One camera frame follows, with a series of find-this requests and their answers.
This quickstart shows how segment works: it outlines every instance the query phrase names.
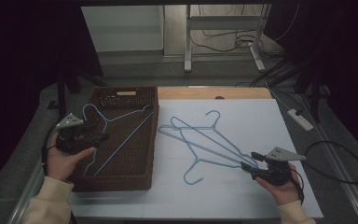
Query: person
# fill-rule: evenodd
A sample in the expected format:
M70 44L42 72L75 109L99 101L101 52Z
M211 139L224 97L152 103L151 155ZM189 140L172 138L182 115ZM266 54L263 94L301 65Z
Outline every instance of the person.
M66 179L74 171L77 163L91 155L95 148L85 149L76 155L68 155L53 146L56 139L57 134L54 134L50 141L51 149L48 150L48 173L39 193L29 201L22 220L24 224L67 224L70 221L71 208L68 200L74 184ZM289 163L289 165L293 170L296 169L293 164ZM296 172L292 171L292 176L298 182ZM291 182L279 187L270 185L261 178L257 178L256 182L272 194L278 205L282 224L316 223L314 219L306 216L296 188Z

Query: sleeve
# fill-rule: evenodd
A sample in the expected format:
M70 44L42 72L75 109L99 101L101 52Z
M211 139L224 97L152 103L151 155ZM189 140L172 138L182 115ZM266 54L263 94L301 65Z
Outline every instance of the sleeve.
M315 220L307 217L300 201L278 206L282 224L316 224Z
M22 223L68 224L71 216L68 200L73 187L72 183L45 176L41 190L25 210Z

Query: white power strip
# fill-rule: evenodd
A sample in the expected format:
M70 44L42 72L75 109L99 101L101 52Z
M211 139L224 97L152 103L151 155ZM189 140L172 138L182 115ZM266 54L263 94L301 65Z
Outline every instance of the white power strip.
M301 115L296 115L296 111L294 109L291 109L287 111L287 114L294 119L297 124L299 124L305 131L310 131L313 129L313 126Z

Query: white wall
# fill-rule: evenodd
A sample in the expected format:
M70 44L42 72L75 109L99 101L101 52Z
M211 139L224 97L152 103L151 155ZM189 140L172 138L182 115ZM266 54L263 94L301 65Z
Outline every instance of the white wall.
M97 52L163 49L162 6L82 7Z

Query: basket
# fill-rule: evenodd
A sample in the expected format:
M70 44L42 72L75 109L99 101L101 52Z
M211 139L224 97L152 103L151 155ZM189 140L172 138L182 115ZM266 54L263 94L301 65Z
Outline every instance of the basket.
M68 178L75 184L73 191L150 189L158 125L157 88L95 88L89 103L84 107L86 123L97 125L94 135L109 132L109 138L98 147L93 164L89 156L76 166ZM94 106L111 120L107 125Z

